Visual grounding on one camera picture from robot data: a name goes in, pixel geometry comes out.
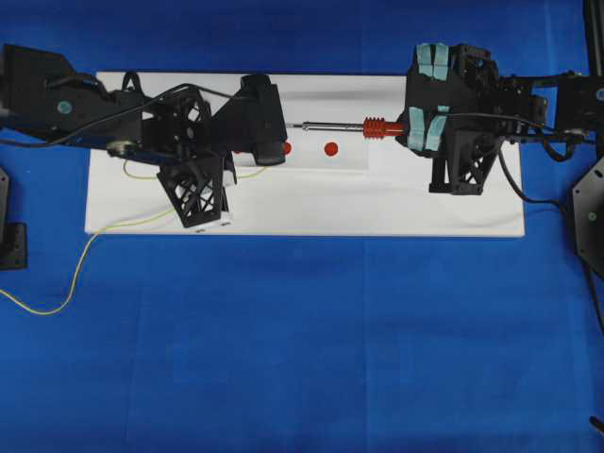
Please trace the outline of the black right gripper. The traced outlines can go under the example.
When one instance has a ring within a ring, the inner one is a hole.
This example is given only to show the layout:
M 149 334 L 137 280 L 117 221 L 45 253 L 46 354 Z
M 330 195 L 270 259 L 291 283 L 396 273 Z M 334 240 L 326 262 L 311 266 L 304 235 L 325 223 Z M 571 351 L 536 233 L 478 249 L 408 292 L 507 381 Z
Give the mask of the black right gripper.
M 394 139 L 427 159 L 455 156 L 456 142 L 466 138 L 540 141 L 546 101 L 534 90 L 544 85 L 542 76 L 501 75 L 483 48 L 418 44 L 406 75 L 405 109 L 398 117 L 406 129 Z

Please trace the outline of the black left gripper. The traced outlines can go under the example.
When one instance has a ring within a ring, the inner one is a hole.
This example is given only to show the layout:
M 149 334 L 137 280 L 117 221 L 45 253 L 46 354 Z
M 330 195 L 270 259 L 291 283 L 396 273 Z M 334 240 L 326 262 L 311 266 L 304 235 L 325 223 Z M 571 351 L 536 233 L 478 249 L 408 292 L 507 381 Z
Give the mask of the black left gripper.
M 136 160 L 214 159 L 217 153 L 207 144 L 210 130 L 216 148 L 226 153 L 226 166 L 235 165 L 236 152 L 251 154 L 257 166 L 286 161 L 283 110 L 268 75 L 243 76 L 241 88 L 212 117 L 204 92 L 189 84 L 145 108 Z

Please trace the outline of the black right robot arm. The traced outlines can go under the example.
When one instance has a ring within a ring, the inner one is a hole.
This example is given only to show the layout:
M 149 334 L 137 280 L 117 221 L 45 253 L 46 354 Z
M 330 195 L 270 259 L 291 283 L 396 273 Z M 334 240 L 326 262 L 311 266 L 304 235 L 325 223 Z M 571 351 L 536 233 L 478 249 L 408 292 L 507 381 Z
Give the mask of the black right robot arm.
M 539 143 L 564 162 L 603 132 L 603 4 L 583 4 L 588 75 L 502 75 L 489 50 L 423 43 L 406 74 L 395 140 L 446 168 L 491 162 L 502 144 Z

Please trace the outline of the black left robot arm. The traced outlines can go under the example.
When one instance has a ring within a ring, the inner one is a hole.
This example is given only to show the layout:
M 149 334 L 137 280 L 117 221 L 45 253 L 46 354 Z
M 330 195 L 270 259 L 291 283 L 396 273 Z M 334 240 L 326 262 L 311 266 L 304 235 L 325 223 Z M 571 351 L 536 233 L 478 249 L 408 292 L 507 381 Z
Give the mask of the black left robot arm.
M 30 137 L 28 148 L 55 145 L 103 149 L 112 157 L 157 166 L 205 154 L 227 162 L 248 153 L 258 166 L 285 162 L 287 132 L 277 85 L 245 75 L 218 110 L 210 90 L 193 83 L 156 96 L 136 72 L 109 91 L 62 54 L 5 44 L 1 48 L 1 125 Z

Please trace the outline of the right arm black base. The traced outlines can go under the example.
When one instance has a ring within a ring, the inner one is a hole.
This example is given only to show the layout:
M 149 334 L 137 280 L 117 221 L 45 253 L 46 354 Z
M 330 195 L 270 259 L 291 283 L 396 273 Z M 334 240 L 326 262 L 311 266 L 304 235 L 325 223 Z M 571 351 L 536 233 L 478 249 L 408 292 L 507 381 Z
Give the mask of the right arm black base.
M 572 189 L 577 252 L 603 278 L 603 158 Z

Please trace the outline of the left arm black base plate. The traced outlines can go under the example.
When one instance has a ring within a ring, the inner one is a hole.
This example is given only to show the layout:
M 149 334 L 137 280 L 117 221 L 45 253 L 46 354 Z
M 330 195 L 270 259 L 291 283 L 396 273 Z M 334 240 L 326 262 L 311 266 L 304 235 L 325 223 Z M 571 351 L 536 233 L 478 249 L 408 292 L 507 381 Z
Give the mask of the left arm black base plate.
M 1 169 L 0 187 L 0 266 L 2 271 L 20 270 L 27 267 L 27 228 L 25 223 L 10 223 L 8 221 L 10 178 Z

